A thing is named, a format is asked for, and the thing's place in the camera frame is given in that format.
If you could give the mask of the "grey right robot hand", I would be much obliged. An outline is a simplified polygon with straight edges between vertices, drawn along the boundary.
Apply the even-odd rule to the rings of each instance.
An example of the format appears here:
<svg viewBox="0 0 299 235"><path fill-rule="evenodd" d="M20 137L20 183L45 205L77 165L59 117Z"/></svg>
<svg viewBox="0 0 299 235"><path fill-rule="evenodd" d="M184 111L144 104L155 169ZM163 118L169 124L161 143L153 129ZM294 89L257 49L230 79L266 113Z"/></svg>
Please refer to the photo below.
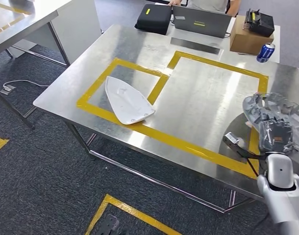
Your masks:
<svg viewBox="0 0 299 235"><path fill-rule="evenodd" d="M282 120L264 120L259 123L260 152L287 153L294 148L292 126Z"/></svg>

